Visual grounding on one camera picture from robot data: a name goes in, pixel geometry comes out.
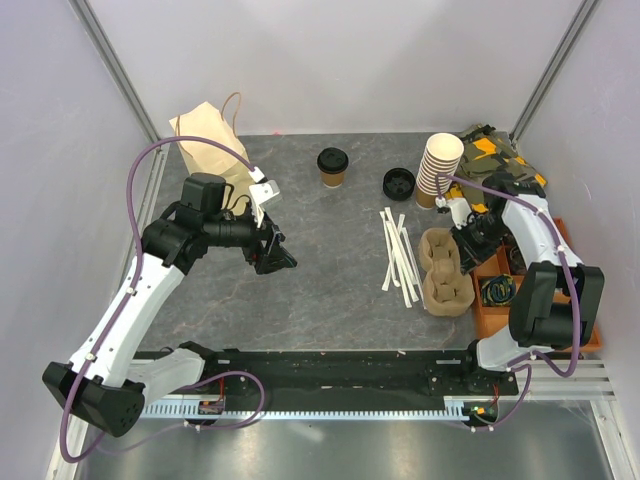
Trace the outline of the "brown paper takeout bag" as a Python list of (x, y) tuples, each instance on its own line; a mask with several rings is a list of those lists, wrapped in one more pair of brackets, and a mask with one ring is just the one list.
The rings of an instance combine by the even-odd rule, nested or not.
[[(233, 128), (220, 110), (208, 101), (187, 113), (175, 116), (169, 124), (175, 136), (196, 136), (215, 141), (249, 161), (247, 151)], [(201, 142), (180, 141), (178, 147), (190, 174), (202, 172), (218, 175), (234, 186), (231, 202), (248, 193), (253, 180), (249, 170), (235, 156)]]

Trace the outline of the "white wrapped straw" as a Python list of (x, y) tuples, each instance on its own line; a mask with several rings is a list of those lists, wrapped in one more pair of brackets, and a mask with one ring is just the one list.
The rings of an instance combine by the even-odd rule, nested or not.
[(406, 269), (407, 287), (406, 293), (403, 293), (404, 303), (407, 308), (411, 307), (410, 302), (424, 302), (422, 298), (422, 288), (420, 283), (420, 277), (417, 274), (417, 267), (414, 265), (415, 261), (412, 258), (411, 245), (408, 237), (407, 230), (402, 227), (398, 230), (403, 259)]
[(406, 293), (407, 280), (406, 280), (405, 262), (404, 262), (404, 259), (403, 259), (401, 241), (400, 241), (399, 233), (398, 233), (398, 230), (397, 230), (396, 226), (395, 226), (395, 229), (396, 229), (396, 238), (397, 238), (397, 241), (398, 241), (399, 251), (400, 251), (400, 269), (401, 269), (401, 273), (402, 273), (402, 280), (401, 280), (401, 285), (399, 286), (399, 288), (402, 289), (403, 293)]
[(396, 287), (399, 287), (401, 285), (402, 273), (400, 269), (400, 251), (399, 251), (398, 241), (396, 238), (396, 229), (393, 224), (391, 209), (389, 207), (385, 207), (384, 212), (385, 212), (385, 220), (387, 223), (386, 228), (389, 232), (389, 238), (391, 242), (391, 251), (394, 258), (395, 271), (396, 271), (396, 273), (392, 275), (392, 277), (394, 278), (393, 283)]
[(394, 278), (394, 267), (393, 267), (393, 254), (392, 254), (392, 247), (390, 244), (390, 238), (389, 238), (389, 232), (386, 226), (386, 215), (384, 211), (380, 211), (379, 212), (380, 218), (382, 220), (382, 225), (383, 225), (383, 233), (384, 233), (384, 238), (385, 238), (385, 245), (386, 245), (386, 252), (387, 252), (387, 260), (388, 260), (388, 264), (387, 264), (387, 269), (386, 269), (386, 273), (385, 273), (385, 278), (382, 284), (381, 289), (383, 291), (388, 291), (390, 284), (396, 284), (397, 281)]
[(399, 288), (404, 305), (410, 309), (419, 300), (415, 288), (419, 284), (416, 269), (409, 259), (411, 247), (404, 228), (405, 216), (401, 214), (394, 219), (390, 207), (379, 212), (382, 220), (388, 265), (381, 286), (388, 291), (391, 286)]

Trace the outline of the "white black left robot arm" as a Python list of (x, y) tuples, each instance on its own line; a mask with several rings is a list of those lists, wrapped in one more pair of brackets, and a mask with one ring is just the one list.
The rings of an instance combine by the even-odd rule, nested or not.
[(259, 179), (249, 186), (239, 216), (225, 204), (232, 191), (220, 176), (194, 173), (180, 199), (144, 229), (124, 284), (89, 338), (68, 362), (45, 369), (44, 384), (70, 414), (121, 437), (146, 405), (165, 395), (188, 386), (198, 393), (216, 388), (218, 367), (192, 347), (144, 366), (132, 361), (160, 307), (210, 248), (241, 249), (259, 275), (296, 267), (265, 211), (280, 194), (277, 183)]

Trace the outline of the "stack of paper cups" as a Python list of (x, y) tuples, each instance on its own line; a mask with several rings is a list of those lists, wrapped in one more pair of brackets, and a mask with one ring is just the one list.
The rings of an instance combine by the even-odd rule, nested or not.
[(445, 193), (464, 153), (464, 144), (450, 133), (435, 133), (426, 142), (416, 177), (416, 203), (423, 209), (435, 206), (438, 193)]

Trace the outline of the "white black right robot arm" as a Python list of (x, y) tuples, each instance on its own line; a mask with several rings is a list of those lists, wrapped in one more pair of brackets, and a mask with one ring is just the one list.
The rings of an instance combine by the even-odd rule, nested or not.
[(475, 359), (458, 368), (459, 384), (469, 393), (481, 393), (493, 383), (494, 371), (512, 371), (535, 358), (568, 378), (577, 368), (581, 346), (591, 338), (604, 274), (571, 249), (538, 183), (496, 173), (477, 188), (484, 194), (483, 213), (474, 212), (463, 198), (437, 202), (452, 217), (461, 272), (476, 270), (512, 235), (526, 274), (511, 300), (506, 326), (471, 346)]

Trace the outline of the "black plastic cup lid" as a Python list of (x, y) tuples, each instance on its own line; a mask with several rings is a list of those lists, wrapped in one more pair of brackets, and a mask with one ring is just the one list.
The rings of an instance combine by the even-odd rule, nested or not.
[(348, 168), (349, 157), (339, 148), (327, 147), (318, 154), (316, 163), (324, 173), (339, 174)]

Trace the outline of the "stack of black lids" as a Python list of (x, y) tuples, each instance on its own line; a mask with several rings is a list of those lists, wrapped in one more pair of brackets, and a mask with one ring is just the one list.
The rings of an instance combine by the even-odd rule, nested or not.
[(382, 180), (384, 195), (393, 201), (408, 200), (415, 189), (416, 179), (414, 174), (401, 167), (388, 170)]

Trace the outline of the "orange compartment tray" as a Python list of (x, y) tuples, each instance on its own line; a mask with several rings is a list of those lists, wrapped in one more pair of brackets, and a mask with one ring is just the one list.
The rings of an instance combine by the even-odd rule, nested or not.
[[(554, 217), (554, 223), (556, 224), (559, 232), (562, 234), (566, 242), (572, 247), (571, 236), (568, 233), (566, 225), (561, 217)], [(514, 245), (513, 241), (503, 240), (502, 245), (498, 248), (496, 254), (490, 257), (485, 263), (480, 265), (474, 271), (470, 273), (476, 298), (472, 304), (472, 310), (474, 314), (474, 322), (476, 329), (476, 338), (482, 339), (497, 333), (501, 328), (507, 325), (509, 315), (509, 305), (493, 306), (483, 300), (481, 287), (489, 280), (497, 277), (501, 274), (510, 275), (513, 278), (513, 283), (516, 290), (520, 287), (524, 276), (517, 275), (515, 270), (511, 269), (511, 259), (515, 258), (515, 254), (512, 256), (510, 250)], [(568, 304), (570, 298), (562, 293), (561, 289), (556, 289), (554, 295), (555, 303)], [(600, 335), (600, 330), (597, 325), (594, 324), (594, 328), (591, 334), (590, 340), (580, 348), (581, 354), (594, 353), (603, 348), (603, 342)]]

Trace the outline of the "camouflage fabric cloth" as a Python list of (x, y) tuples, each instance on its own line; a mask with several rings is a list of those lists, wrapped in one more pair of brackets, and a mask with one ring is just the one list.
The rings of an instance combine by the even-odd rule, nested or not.
[(488, 124), (475, 124), (456, 136), (463, 143), (464, 153), (455, 176), (481, 184), (494, 173), (507, 172), (513, 181), (546, 187), (547, 180), (517, 153), (503, 132)]

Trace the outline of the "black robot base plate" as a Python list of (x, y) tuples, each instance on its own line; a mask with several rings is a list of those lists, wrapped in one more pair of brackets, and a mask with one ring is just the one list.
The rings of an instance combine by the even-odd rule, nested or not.
[(205, 360), (205, 378), (242, 370), (265, 387), (318, 391), (325, 386), (413, 390), (437, 396), (516, 395), (513, 373), (480, 368), (467, 350), (211, 350), (193, 341), (182, 348)]

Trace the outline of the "cardboard cup carrier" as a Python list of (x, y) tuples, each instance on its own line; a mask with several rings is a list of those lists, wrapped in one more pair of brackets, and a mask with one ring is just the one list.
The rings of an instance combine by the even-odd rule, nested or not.
[(426, 310), (436, 317), (459, 317), (475, 299), (469, 274), (462, 274), (460, 253), (447, 228), (430, 228), (421, 236), (419, 261), (426, 276), (422, 293)]

